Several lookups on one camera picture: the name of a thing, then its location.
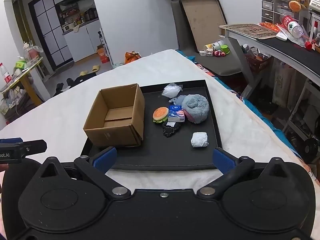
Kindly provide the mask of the green cup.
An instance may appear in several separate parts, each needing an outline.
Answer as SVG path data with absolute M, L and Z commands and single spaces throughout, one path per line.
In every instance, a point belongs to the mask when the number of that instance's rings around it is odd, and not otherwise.
M 226 45 L 226 44 L 223 44 L 220 46 L 220 49 L 223 53 L 225 53 L 226 55 L 228 55 L 230 53 L 230 50 L 229 50 L 229 46 Z

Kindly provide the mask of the black stitched fabric toy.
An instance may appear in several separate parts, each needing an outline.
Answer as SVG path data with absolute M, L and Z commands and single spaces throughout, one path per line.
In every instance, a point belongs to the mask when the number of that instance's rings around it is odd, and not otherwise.
M 163 124 L 163 135 L 167 138 L 172 137 L 175 133 L 177 133 L 182 127 L 180 122 L 169 122 L 166 121 Z

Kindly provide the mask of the blue denim fabric toy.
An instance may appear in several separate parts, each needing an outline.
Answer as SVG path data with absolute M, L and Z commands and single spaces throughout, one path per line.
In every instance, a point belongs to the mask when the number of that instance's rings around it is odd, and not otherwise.
M 185 97 L 186 95 L 179 95 L 178 97 L 170 99 L 169 102 L 175 106 L 181 106 Z

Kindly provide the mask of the clear plastic water bottle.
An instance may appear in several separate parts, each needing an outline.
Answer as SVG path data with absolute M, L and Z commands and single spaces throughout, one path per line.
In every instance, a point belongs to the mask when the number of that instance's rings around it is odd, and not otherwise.
M 279 17 L 282 25 L 287 29 L 292 37 L 292 41 L 295 44 L 304 47 L 306 50 L 312 50 L 312 43 L 309 41 L 309 37 L 305 29 L 290 15 L 282 14 Z

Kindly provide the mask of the clear plastic bag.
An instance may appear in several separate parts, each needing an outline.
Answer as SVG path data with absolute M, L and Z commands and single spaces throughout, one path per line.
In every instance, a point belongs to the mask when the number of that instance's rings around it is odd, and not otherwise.
M 162 96 L 167 97 L 167 98 L 175 98 L 178 96 L 178 94 L 183 90 L 182 85 L 177 85 L 175 83 L 170 83 L 167 86 L 164 87 Z

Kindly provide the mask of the plush hamburger toy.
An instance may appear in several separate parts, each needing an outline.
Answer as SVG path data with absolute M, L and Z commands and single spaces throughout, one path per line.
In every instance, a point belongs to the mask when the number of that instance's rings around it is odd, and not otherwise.
M 167 107 L 159 107 L 157 108 L 152 115 L 153 122 L 162 123 L 167 121 L 169 114 L 169 109 Z

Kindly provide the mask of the black rectangular tray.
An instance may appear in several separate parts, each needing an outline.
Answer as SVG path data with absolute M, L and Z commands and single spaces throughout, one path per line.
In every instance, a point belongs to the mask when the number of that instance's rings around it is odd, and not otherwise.
M 209 104 L 206 120 L 193 124 L 189 120 L 171 137 L 163 134 L 160 124 L 152 121 L 153 111 L 168 106 L 169 99 L 162 96 L 166 85 L 158 84 L 141 88 L 145 98 L 144 140 L 137 147 L 120 147 L 114 169 L 139 171 L 187 171 L 214 168 L 212 153 L 222 145 L 213 104 Z M 208 135 L 208 146 L 193 148 L 191 138 L 195 132 Z

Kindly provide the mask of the grey fluffy plush slipper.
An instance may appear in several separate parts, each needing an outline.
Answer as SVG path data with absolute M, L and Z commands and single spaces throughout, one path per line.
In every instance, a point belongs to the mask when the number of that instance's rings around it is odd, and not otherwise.
M 200 94 L 187 95 L 181 106 L 187 119 L 194 124 L 200 124 L 208 117 L 209 102 L 206 97 Z

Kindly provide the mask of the grey curved desk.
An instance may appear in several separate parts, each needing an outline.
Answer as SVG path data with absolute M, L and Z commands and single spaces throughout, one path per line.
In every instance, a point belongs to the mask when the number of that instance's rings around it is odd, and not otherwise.
M 283 61 L 295 70 L 299 71 L 316 85 L 319 85 L 319 53 L 308 51 L 299 45 L 290 41 L 281 41 L 277 38 L 259 40 L 249 37 L 245 34 L 237 33 L 234 30 L 228 30 L 223 25 L 220 27 L 225 31 L 226 37 L 232 37 L 238 41 L 247 43 L 271 56 Z

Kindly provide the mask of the yellow slipper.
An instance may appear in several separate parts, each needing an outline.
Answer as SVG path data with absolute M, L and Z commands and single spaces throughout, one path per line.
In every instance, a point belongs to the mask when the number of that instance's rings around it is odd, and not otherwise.
M 99 70 L 100 70 L 100 65 L 95 65 L 95 66 L 92 67 L 92 72 L 93 72 L 93 73 L 96 73 L 96 72 L 98 72 Z

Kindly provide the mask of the grey chair seat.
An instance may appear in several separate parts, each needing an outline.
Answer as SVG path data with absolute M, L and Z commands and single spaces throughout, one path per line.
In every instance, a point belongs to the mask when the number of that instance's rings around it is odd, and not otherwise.
M 175 21 L 178 49 L 180 51 L 186 56 L 195 56 L 197 63 L 218 76 L 230 76 L 241 72 L 241 64 L 233 55 L 225 57 L 201 56 L 197 50 L 188 19 L 180 2 L 173 1 L 171 8 Z

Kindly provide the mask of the blue tissue packet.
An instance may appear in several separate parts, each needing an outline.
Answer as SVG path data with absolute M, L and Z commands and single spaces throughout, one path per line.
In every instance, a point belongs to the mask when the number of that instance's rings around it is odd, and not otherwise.
M 169 106 L 168 113 L 168 122 L 184 122 L 185 121 L 185 113 L 182 109 L 182 106 Z

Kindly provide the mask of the orange bag on floor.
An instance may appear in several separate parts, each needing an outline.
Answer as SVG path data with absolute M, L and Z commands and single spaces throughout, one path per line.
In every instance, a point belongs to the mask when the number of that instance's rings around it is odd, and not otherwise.
M 140 54 L 136 51 L 126 52 L 124 64 L 131 63 L 131 62 L 136 61 L 140 58 L 141 58 Z

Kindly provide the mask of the orange cardboard box on floor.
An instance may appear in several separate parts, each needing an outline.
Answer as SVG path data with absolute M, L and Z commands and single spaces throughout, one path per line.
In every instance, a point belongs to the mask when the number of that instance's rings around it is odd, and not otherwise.
M 103 44 L 97 46 L 97 54 L 99 55 L 102 64 L 108 63 L 110 61 Z

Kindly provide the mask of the yellow side table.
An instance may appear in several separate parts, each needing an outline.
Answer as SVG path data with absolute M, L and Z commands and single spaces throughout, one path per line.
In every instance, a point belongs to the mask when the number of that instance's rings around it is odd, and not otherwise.
M 39 59 L 37 59 L 37 61 L 33 65 L 31 65 L 30 67 L 25 69 L 21 75 L 16 77 L 16 79 L 13 81 L 13 83 L 11 83 L 10 85 L 7 85 L 6 88 L 1 91 L 1 93 L 4 94 L 4 93 L 8 92 L 10 89 L 12 89 L 16 84 L 18 84 L 20 82 L 22 84 L 22 86 L 24 87 L 25 91 L 27 92 L 27 94 L 30 96 L 34 105 L 35 106 L 41 105 L 43 103 L 43 101 L 38 97 L 37 93 L 35 92 L 35 90 L 31 86 L 27 75 L 36 66 L 38 66 L 42 62 L 42 60 L 43 60 L 43 57 L 40 57 Z

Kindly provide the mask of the white tissue bundle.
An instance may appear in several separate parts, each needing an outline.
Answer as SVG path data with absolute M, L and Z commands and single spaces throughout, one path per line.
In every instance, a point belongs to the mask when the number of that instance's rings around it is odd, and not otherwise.
M 206 132 L 195 132 L 191 138 L 191 145 L 196 147 L 207 147 L 209 145 L 208 135 Z

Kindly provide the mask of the brown cardboard box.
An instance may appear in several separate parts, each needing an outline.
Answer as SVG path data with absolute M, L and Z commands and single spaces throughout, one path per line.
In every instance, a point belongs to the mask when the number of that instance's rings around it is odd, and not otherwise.
M 83 130 L 94 146 L 139 146 L 144 137 L 145 99 L 138 84 L 99 90 Z

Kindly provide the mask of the orange plastic basket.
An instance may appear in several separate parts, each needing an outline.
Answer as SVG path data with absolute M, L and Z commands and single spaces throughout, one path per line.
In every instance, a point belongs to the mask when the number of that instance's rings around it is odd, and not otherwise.
M 258 48 L 251 47 L 248 53 L 245 54 L 246 60 L 251 71 L 258 74 L 266 69 L 271 62 L 272 56 L 262 53 Z

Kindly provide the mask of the grey drawer cabinet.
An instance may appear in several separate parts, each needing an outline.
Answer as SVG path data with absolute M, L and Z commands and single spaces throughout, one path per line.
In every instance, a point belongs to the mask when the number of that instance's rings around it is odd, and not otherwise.
M 280 24 L 280 16 L 295 14 L 289 8 L 288 0 L 261 0 L 261 21 L 272 24 Z

